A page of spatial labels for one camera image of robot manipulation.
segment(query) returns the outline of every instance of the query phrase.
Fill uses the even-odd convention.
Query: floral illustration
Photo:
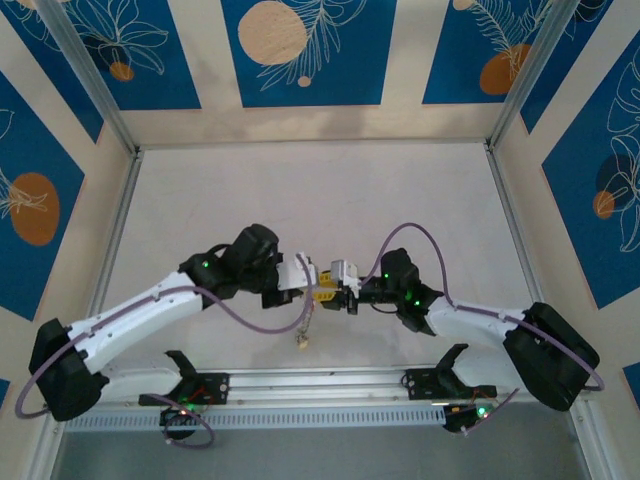
[[[565,34],[573,40],[577,24],[594,22],[607,0],[581,0]],[[526,5],[516,14],[514,5]],[[484,66],[480,88],[488,95],[508,93],[524,63],[535,34],[553,7],[554,0],[453,0],[456,10],[475,16],[482,36],[489,39],[496,55]]]
[[[262,65],[261,91],[279,82],[308,87],[340,53],[338,29],[364,9],[367,0],[267,0],[256,3],[238,25],[238,37],[249,58]]]
[[[0,141],[9,133],[14,115],[0,109]],[[25,173],[11,182],[0,168],[0,218],[9,215],[24,241],[34,246],[48,244],[57,230],[59,210],[55,187],[44,175]]]
[[[29,1],[2,1],[34,38],[59,50]],[[62,5],[99,70],[121,82],[134,78],[136,66],[164,73],[154,49],[166,43],[169,32],[139,20],[138,0],[69,0]]]
[[[11,110],[0,109],[0,140],[9,132],[14,115]],[[12,210],[18,213],[21,207],[46,212],[47,207],[43,205],[46,198],[46,194],[33,197],[12,185],[0,168],[0,218],[5,218]]]
[[[596,179],[595,214],[606,220],[620,214],[623,253],[640,246],[640,48],[626,65],[607,117],[613,134],[613,155],[607,158]]]

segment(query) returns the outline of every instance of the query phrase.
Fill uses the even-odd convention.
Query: white wall
[[[0,378],[11,381],[0,412],[0,478],[18,479],[31,462],[39,422],[18,420],[13,406],[27,380],[27,366],[38,327],[58,317],[82,318],[102,261],[107,233],[128,171],[129,158],[104,128],[95,145],[65,101],[0,14],[0,71],[85,174],[85,180],[56,257],[45,295],[33,322],[0,308]],[[24,281],[28,282],[28,272]],[[42,405],[34,392],[27,408]]]
[[[638,29],[640,3],[615,0],[531,136],[518,119],[497,151],[546,300],[600,354],[598,371],[607,388],[597,398],[623,463],[635,475],[640,414],[622,367],[640,359],[640,291],[596,308],[541,165]]]
[[[452,295],[527,308],[531,299],[481,144],[414,141],[222,145],[145,154],[111,277],[107,306],[160,281],[192,254],[233,241],[257,222],[280,251],[303,250],[319,269],[347,258],[368,269],[388,233],[421,223],[440,243]],[[405,247],[428,285],[442,287],[433,248],[418,231]],[[263,326],[293,321],[300,300],[262,310],[239,294],[229,304]],[[212,307],[167,327],[125,356],[181,349],[199,368],[361,367],[436,363],[455,343],[414,334],[395,316],[319,308],[299,352],[295,332],[251,332]]]
[[[501,104],[422,105],[448,2],[398,0],[380,106],[243,109],[219,1],[169,0],[201,111],[124,112],[142,145],[486,138]],[[368,8],[375,8],[371,2]]]

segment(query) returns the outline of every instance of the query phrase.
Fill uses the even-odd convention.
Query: cable
[[[207,433],[209,434],[209,440],[207,440],[204,443],[198,443],[198,444],[195,444],[195,445],[191,445],[191,444],[186,444],[186,443],[182,443],[182,442],[176,442],[173,438],[169,437],[169,434],[168,434],[169,424],[173,421],[174,418],[179,418],[179,416],[176,415],[175,417],[173,417],[172,419],[167,421],[167,423],[164,426],[164,430],[162,431],[162,436],[164,437],[164,441],[167,442],[167,445],[173,445],[174,447],[185,448],[187,450],[204,450],[206,448],[209,448],[211,445],[213,445],[213,442],[214,442],[214,440],[216,438],[216,434],[214,433],[213,429],[211,428],[211,425],[209,425],[200,415],[196,415],[195,413],[193,413],[188,408],[185,408],[184,406],[180,405],[179,403],[174,402],[170,398],[164,397],[162,395],[157,395],[155,393],[148,393],[146,395],[148,397],[151,397],[151,398],[155,399],[155,400],[158,400],[159,402],[163,402],[163,403],[166,403],[167,405],[170,405],[170,406],[172,406],[174,408],[177,408],[180,411],[180,415],[186,415],[188,417],[193,418],[196,422],[198,422],[200,425],[202,425],[204,427],[204,429],[207,431]]]
[[[493,409],[493,411],[492,411],[491,413],[489,413],[489,414],[484,418],[484,420],[478,420],[478,421],[475,423],[475,425],[473,425],[473,426],[471,426],[471,427],[469,427],[469,428],[462,427],[462,429],[460,430],[460,433],[461,433],[461,434],[463,434],[465,437],[466,437],[467,435],[469,435],[469,432],[471,432],[471,431],[475,430],[475,429],[476,429],[476,428],[478,428],[481,424],[485,423],[487,420],[489,420],[491,417],[493,417],[493,416],[496,414],[496,412],[497,412],[498,410],[500,410],[500,409],[501,409],[502,407],[504,407],[507,403],[509,403],[511,400],[513,400],[513,398],[516,396],[516,394],[517,394],[519,391],[520,391],[520,389],[519,389],[519,388],[516,388],[513,392],[511,392],[511,393],[509,394],[509,396],[507,396],[507,398],[505,398],[505,399],[504,399],[504,400],[503,400],[503,401],[502,401],[498,406],[496,406],[496,408],[494,408],[494,409]],[[466,408],[462,408],[462,409],[458,410],[457,412],[449,412],[449,413],[445,413],[445,414],[444,414],[444,416],[445,416],[445,417],[451,417],[451,416],[454,416],[454,415],[459,415],[459,414],[461,414],[461,413],[467,413],[467,412],[470,412],[470,411],[472,411],[472,410],[476,410],[476,409],[477,409],[477,407],[476,407],[475,405],[473,405],[473,406],[469,406],[469,407],[466,407]]]
[[[442,251],[440,250],[440,247],[438,246],[438,243],[436,242],[435,238],[433,238],[433,236],[422,225],[419,225],[419,224],[414,223],[414,222],[407,222],[407,223],[403,223],[402,225],[399,225],[396,228],[394,228],[391,231],[391,233],[389,234],[389,236],[386,238],[386,240],[383,242],[382,247],[380,248],[380,252],[378,253],[378,256],[376,257],[376,260],[373,262],[373,268],[371,269],[369,274],[362,280],[362,282],[360,282],[360,285],[364,285],[369,280],[371,280],[371,278],[375,274],[376,270],[378,269],[378,266],[380,265],[380,262],[382,260],[382,256],[386,252],[387,247],[389,246],[389,243],[391,242],[393,237],[395,237],[398,234],[398,232],[400,232],[400,230],[403,230],[403,229],[409,228],[409,227],[413,227],[413,228],[415,228],[417,230],[420,230],[429,239],[429,241],[431,242],[431,245],[433,245],[433,248],[436,251],[436,255],[438,256],[438,261],[440,262],[440,270],[442,271],[442,290],[443,290],[443,293],[444,293],[444,297],[447,300],[447,302],[449,303],[449,305],[451,305],[454,309],[458,309],[458,310],[462,310],[462,311],[470,312],[470,313],[477,313],[477,314],[480,314],[480,315],[486,315],[486,316],[493,317],[493,318],[495,318],[497,320],[500,320],[500,321],[505,320],[507,322],[515,323],[516,325],[529,330],[530,332],[532,332],[535,335],[537,335],[538,337],[546,340],[551,345],[553,345],[558,350],[560,350],[562,353],[564,353],[569,358],[571,358],[571,360],[576,362],[585,372],[587,372],[596,381],[597,385],[585,386],[584,390],[589,390],[589,391],[602,391],[602,390],[604,390],[604,380],[602,380],[602,377],[600,375],[598,375],[598,373],[596,373],[596,371],[591,367],[591,365],[589,365],[582,358],[580,358],[580,356],[578,356],[576,353],[574,353],[571,350],[569,350],[566,346],[564,346],[558,340],[553,338],[547,332],[544,332],[543,330],[540,330],[538,327],[536,327],[534,325],[531,325],[531,324],[528,324],[528,323],[526,323],[526,322],[524,322],[522,320],[518,320],[517,318],[514,318],[514,317],[512,317],[510,315],[506,315],[504,318],[500,318],[500,314],[499,313],[492,312],[491,310],[485,310],[484,308],[478,308],[478,307],[467,307],[467,306],[464,306],[464,305],[456,305],[453,302],[453,299],[451,298],[451,295],[449,294],[449,282],[447,280],[447,269],[446,269],[446,266],[445,266],[445,263],[444,263],[444,256],[442,255]]]
[[[462,427],[462,434],[466,437],[467,435],[469,435],[469,433],[471,433],[473,430],[475,430],[476,428],[478,428],[480,425],[482,425],[483,423],[487,422],[491,417],[493,417],[496,413],[498,413],[498,410],[500,410],[502,407],[504,407],[507,403],[509,403],[511,400],[513,400],[513,397],[516,396],[516,394],[520,391],[519,388],[516,388],[513,392],[511,392],[509,394],[509,396],[507,398],[505,398],[502,403],[500,403],[500,405],[498,405],[496,408],[493,409],[493,411],[487,415],[484,420],[480,420],[479,422],[476,422],[475,425],[473,425],[472,427],[469,428],[464,428]]]
[[[396,313],[398,313],[398,310],[394,310],[393,312],[390,312],[388,310],[381,310],[378,307],[376,307],[375,305],[371,305],[371,308],[373,308],[376,312],[379,313],[384,313],[385,315],[395,315]]]
[[[158,297],[164,297],[164,296],[167,296],[167,295],[172,295],[174,293],[180,293],[180,292],[194,292],[196,294],[200,294],[200,295],[202,295],[204,297],[207,297],[213,303],[218,304],[220,306],[220,308],[222,308],[222,310],[224,310],[231,318],[233,318],[234,320],[239,322],[241,325],[244,325],[245,327],[247,327],[247,328],[249,328],[249,329],[251,329],[251,330],[253,330],[255,332],[273,335],[273,334],[279,334],[279,333],[284,333],[284,332],[288,332],[290,330],[293,330],[294,328],[296,328],[298,326],[298,324],[300,322],[302,322],[304,320],[304,318],[307,316],[307,313],[309,312],[309,310],[311,309],[311,306],[313,304],[313,286],[312,286],[313,285],[313,281],[311,279],[311,273],[309,272],[309,268],[305,264],[304,259],[302,258],[302,256],[300,254],[296,254],[296,258],[300,261],[300,263],[302,265],[302,269],[304,270],[304,275],[305,275],[305,277],[307,279],[307,285],[308,285],[307,288],[308,288],[308,290],[307,290],[307,295],[306,295],[306,298],[305,298],[304,308],[302,309],[302,312],[300,313],[298,318],[293,323],[291,323],[290,325],[287,325],[287,326],[281,327],[281,328],[273,328],[273,329],[263,328],[263,327],[260,327],[258,325],[254,325],[254,324],[248,322],[247,320],[245,320],[244,318],[242,318],[240,315],[238,315],[233,310],[231,310],[231,308],[229,308],[222,300],[220,300],[213,293],[211,293],[208,290],[205,290],[204,288],[201,288],[201,287],[184,286],[184,287],[167,288],[166,290],[161,291],[158,294],[157,297],[148,296],[146,298],[142,298],[140,300],[137,300],[137,301],[133,302],[131,305],[127,305],[123,309],[121,309],[121,310],[109,315],[108,317],[104,318],[103,320],[101,320],[98,323],[96,323],[93,327],[91,327],[88,332],[83,332],[83,333],[79,334],[77,337],[75,337],[72,340],[70,340],[69,342],[67,342],[65,345],[60,347],[53,355],[51,355],[49,358],[47,358],[47,360],[44,361],[44,363],[35,371],[33,376],[27,381],[26,385],[23,387],[22,391],[18,395],[18,399],[16,400],[16,405],[15,405],[15,414],[16,414],[16,416],[18,418],[22,418],[22,419],[30,419],[30,418],[36,418],[36,417],[39,417],[41,415],[45,415],[45,414],[49,413],[49,409],[47,409],[47,408],[44,408],[44,409],[42,409],[42,410],[40,410],[38,412],[25,413],[23,411],[24,401],[27,398],[27,395],[29,394],[31,389],[34,387],[36,382],[38,380],[40,380],[40,377],[42,377],[42,375],[44,375],[44,373],[49,369],[49,367],[51,367],[51,365],[53,365],[56,361],[58,361],[58,359],[60,359],[60,357],[62,357],[67,351],[69,351],[75,345],[80,343],[82,340],[88,338],[90,335],[93,335],[95,332],[97,332],[101,328],[104,328],[108,324],[114,322],[115,320],[118,320],[119,318],[123,317],[124,315],[127,315],[128,313],[131,313],[131,312],[137,310],[138,308],[142,307],[143,305],[146,305],[147,303],[156,301],[156,299]],[[153,397],[156,400],[159,400],[161,402],[168,403],[169,405],[172,405],[172,406],[174,406],[176,408],[180,408],[180,409],[183,408],[178,403],[174,402],[173,400],[171,400],[169,398],[163,397],[162,395],[157,395],[157,394],[147,394],[147,395],[150,396],[150,397]],[[184,448],[191,447],[191,446],[188,446],[188,445],[185,445],[185,444],[180,444],[180,446],[184,447]],[[194,448],[206,448],[206,447],[194,446]]]

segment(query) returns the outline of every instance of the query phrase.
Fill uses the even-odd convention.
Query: beige circle
[[[473,7],[475,0],[453,0],[453,8],[456,10],[466,10]]]
[[[280,65],[295,59],[307,46],[307,30],[291,7],[272,0],[256,3],[238,25],[240,45],[262,65]]]
[[[58,3],[68,2],[70,0],[58,0]],[[20,5],[27,7],[31,10],[35,10],[36,6],[33,4],[33,0],[16,0]]]
[[[298,85],[302,88],[308,87],[309,85],[311,85],[311,79],[306,75],[302,76],[298,79]]]

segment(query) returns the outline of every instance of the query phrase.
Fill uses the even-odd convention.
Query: yellow object
[[[313,299],[322,305],[322,302],[333,300],[337,292],[313,292]]]
[[[331,281],[331,272],[318,275],[318,286],[321,288],[338,288],[338,285]]]

